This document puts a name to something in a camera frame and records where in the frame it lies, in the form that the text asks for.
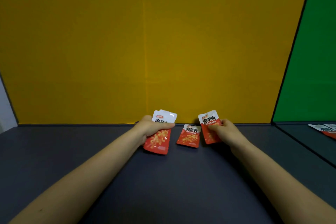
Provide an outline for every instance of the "green panel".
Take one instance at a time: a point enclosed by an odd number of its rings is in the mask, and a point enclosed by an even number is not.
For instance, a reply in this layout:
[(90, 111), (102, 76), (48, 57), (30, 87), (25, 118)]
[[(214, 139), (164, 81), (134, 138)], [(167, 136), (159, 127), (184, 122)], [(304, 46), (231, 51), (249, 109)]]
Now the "green panel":
[(273, 121), (336, 120), (336, 0), (307, 0)]

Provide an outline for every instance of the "snack packet on table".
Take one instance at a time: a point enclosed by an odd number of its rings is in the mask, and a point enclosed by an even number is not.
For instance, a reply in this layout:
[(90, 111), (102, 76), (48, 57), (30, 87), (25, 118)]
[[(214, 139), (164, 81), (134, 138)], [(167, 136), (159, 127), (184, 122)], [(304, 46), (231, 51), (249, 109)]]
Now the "snack packet on table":
[(333, 124), (323, 124), (323, 125), (312, 125), (308, 124), (308, 126), (315, 128), (318, 131), (321, 131), (326, 136), (329, 136), (333, 139), (336, 139), (336, 129), (332, 128)]
[(200, 144), (200, 126), (185, 124), (177, 140), (177, 144), (198, 148)]
[[(170, 113), (163, 110), (155, 110), (152, 121), (174, 123), (176, 117), (177, 114), (175, 113)], [(171, 129), (162, 129), (154, 135), (147, 137), (143, 148), (157, 154), (166, 155), (169, 148), (170, 131)]]
[(203, 135), (206, 144), (221, 142), (216, 132), (208, 129), (209, 125), (221, 125), (221, 120), (218, 117), (216, 110), (212, 110), (207, 113), (202, 113), (198, 116), (199, 122), (201, 124)]

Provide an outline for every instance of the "hand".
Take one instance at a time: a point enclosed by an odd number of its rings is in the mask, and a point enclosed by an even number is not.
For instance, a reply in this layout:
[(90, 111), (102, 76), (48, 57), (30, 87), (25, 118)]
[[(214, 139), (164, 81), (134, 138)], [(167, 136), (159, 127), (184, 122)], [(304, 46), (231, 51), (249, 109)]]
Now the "hand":
[(166, 122), (153, 122), (152, 116), (145, 115), (142, 119), (133, 127), (141, 135), (140, 144), (145, 143), (146, 138), (158, 132), (161, 129), (170, 129), (175, 126), (175, 123)]
[(215, 131), (219, 138), (233, 149), (239, 149), (250, 142), (239, 129), (228, 119), (221, 120), (222, 125), (209, 125), (208, 128)]

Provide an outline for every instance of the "dark gray tabletop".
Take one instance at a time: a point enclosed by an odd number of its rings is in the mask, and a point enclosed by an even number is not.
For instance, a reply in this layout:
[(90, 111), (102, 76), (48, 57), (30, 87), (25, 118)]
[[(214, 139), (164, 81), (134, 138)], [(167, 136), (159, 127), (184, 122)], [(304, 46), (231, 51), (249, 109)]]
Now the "dark gray tabletop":
[[(18, 127), (0, 134), (0, 223), (130, 129)], [(272, 126), (241, 126), (252, 143), (336, 207), (336, 169)], [(224, 144), (139, 148), (81, 223), (278, 223), (279, 217)]]
[(276, 125), (291, 134), (316, 154), (336, 166), (336, 140), (308, 126), (308, 124), (336, 124), (336, 121), (282, 123)]

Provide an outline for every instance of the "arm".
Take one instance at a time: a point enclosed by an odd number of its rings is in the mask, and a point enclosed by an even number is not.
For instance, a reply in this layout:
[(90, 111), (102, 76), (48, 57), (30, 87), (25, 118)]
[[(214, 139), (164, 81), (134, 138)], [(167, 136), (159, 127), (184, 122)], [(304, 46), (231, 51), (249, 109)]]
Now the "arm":
[(15, 223), (77, 223), (147, 136), (172, 123), (144, 116), (132, 129), (56, 182), (13, 220)]
[(263, 190), (283, 222), (335, 223), (336, 210), (303, 186), (273, 159), (250, 143), (229, 120), (209, 129), (228, 144)]

